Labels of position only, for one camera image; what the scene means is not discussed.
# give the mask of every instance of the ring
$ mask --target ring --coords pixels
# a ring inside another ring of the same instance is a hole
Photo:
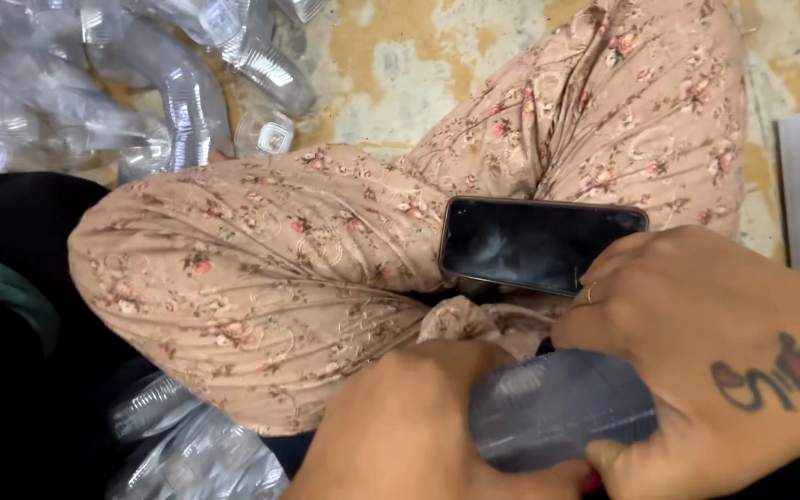
[[[594,285],[597,285],[596,282],[588,285],[588,290],[586,290],[586,298],[588,299],[588,305],[594,305],[594,301],[591,300],[591,289],[594,288]]]

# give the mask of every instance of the floral pants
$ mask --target floral pants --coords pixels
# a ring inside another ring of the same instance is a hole
[[[240,425],[316,428],[341,380],[395,347],[479,338],[518,357],[554,301],[435,309],[456,195],[638,206],[736,238],[745,85],[722,0],[596,0],[505,65],[394,164],[350,145],[120,187],[69,241],[106,324]]]

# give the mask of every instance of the black phone screen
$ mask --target black phone screen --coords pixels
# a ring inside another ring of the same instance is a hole
[[[444,224],[444,270],[574,295],[594,259],[648,220],[630,208],[451,199]]]

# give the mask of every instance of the stained floor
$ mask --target stained floor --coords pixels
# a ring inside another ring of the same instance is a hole
[[[483,80],[588,0],[331,0],[277,41],[317,89],[294,147],[349,142],[383,159],[409,151]],[[749,194],[742,241],[783,262],[774,121],[800,112],[800,1],[730,0],[748,47]],[[227,79],[234,114],[250,100]]]

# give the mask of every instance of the hand tattoo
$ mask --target hand tattoo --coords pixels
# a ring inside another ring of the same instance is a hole
[[[718,391],[734,406],[747,412],[764,408],[764,399],[758,384],[770,387],[786,411],[795,411],[790,394],[800,392],[800,349],[795,339],[785,332],[780,333],[782,350],[776,358],[776,368],[770,371],[749,369],[745,375],[738,374],[724,361],[712,364],[712,379]],[[751,400],[741,396],[751,394]]]

